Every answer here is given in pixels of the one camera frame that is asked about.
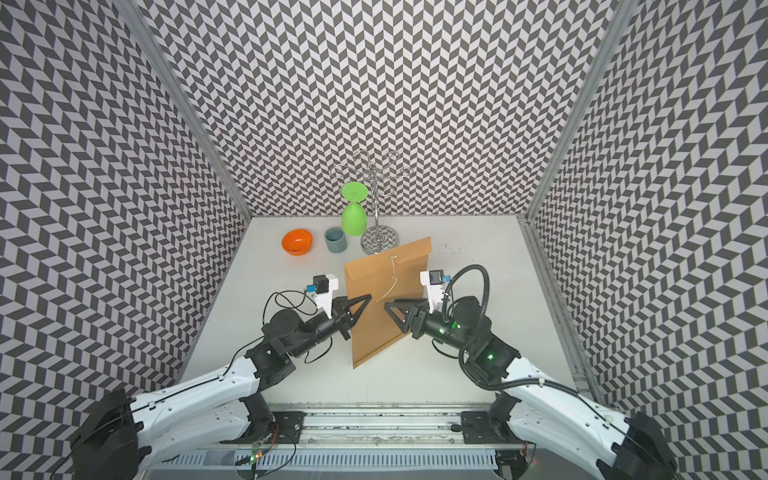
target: brown envelope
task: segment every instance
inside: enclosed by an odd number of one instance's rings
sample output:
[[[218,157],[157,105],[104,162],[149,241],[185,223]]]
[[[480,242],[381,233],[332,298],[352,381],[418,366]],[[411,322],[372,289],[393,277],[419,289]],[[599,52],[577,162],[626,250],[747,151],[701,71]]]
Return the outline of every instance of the brown envelope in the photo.
[[[373,297],[352,329],[353,368],[405,336],[384,311],[384,303],[424,296],[419,272],[427,270],[431,252],[432,238],[427,237],[344,265],[347,296]],[[392,279],[393,261],[397,283]]]

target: white bracket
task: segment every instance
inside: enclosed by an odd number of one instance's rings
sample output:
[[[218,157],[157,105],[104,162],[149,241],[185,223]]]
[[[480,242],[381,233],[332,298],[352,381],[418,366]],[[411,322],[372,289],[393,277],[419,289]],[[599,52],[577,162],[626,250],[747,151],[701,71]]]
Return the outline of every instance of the white bracket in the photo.
[[[419,280],[423,286],[427,287],[429,312],[434,313],[435,310],[442,308],[442,299],[445,295],[442,286],[443,283],[449,282],[451,277],[442,275],[442,270],[432,270],[432,275],[430,276],[429,270],[425,270],[419,272]]]
[[[317,293],[317,288],[314,285],[307,286],[306,292],[315,305],[317,305],[317,308],[323,310],[328,318],[333,318],[331,305],[333,303],[333,292],[339,289],[339,279],[332,273],[326,273],[325,276],[328,279],[327,292]]]

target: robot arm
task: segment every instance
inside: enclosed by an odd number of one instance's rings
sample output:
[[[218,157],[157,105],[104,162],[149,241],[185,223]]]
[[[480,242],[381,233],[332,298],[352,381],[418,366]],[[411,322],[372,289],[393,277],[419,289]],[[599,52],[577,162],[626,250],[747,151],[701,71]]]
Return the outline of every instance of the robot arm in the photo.
[[[488,274],[483,267],[463,269],[442,292],[443,297],[469,270],[483,273],[483,302],[462,297],[448,314],[446,305],[436,301],[433,293],[427,299],[386,303],[384,308],[403,333],[412,333],[416,339],[426,334],[457,348],[459,368],[467,377],[480,388],[500,392],[488,410],[496,439],[536,443],[595,478],[672,480],[677,463],[658,423],[642,413],[627,417],[579,395],[491,333],[483,304],[488,301]],[[422,279],[435,279],[434,289],[442,271],[425,273]]]
[[[320,312],[303,322],[294,310],[279,311],[262,328],[262,341],[228,366],[133,399],[123,389],[109,392],[70,437],[74,477],[131,480],[140,469],[202,445],[267,438],[275,419],[261,392],[296,369],[290,357],[336,332],[349,339],[371,300],[333,299],[337,288],[334,276],[315,276],[308,290]]]

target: white table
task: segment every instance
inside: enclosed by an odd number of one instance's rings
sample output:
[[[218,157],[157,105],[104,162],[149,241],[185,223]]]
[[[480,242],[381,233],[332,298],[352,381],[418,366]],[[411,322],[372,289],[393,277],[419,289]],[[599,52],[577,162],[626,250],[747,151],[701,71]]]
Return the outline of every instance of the white table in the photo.
[[[559,382],[574,385],[516,217],[385,217],[382,222],[398,232],[401,245],[431,236],[430,269],[452,275],[471,263],[485,266],[491,277],[487,315],[493,333]],[[338,217],[254,218],[181,380],[227,364],[235,350],[261,336],[262,308],[272,292],[302,290],[313,275],[334,273],[339,277],[338,294],[346,295],[344,263],[365,254],[359,237],[347,237],[343,253],[327,250],[323,232],[340,223]],[[280,247],[283,235],[295,228],[306,228],[314,237],[312,249],[301,257]],[[480,275],[463,276],[455,294],[480,298]],[[270,303],[267,321],[277,310]],[[317,346],[310,358],[325,348]],[[353,369],[352,343],[337,333],[333,348],[320,361],[305,365],[294,359],[294,364],[295,372],[264,392],[271,404],[458,405],[494,399],[492,392],[472,385],[455,360],[435,352],[427,336],[407,336]]]

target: black and white pattern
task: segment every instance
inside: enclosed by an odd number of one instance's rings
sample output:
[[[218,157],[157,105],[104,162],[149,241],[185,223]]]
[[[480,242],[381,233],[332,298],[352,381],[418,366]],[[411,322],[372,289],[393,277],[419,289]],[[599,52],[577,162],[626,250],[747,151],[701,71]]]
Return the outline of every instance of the black and white pattern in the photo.
[[[765,0],[641,2],[535,225],[618,408],[768,478]]]
[[[525,211],[616,0],[138,0],[256,215]],[[338,174],[335,166],[345,172]]]
[[[0,478],[38,479],[174,380],[244,222],[106,0],[3,0],[0,36]]]

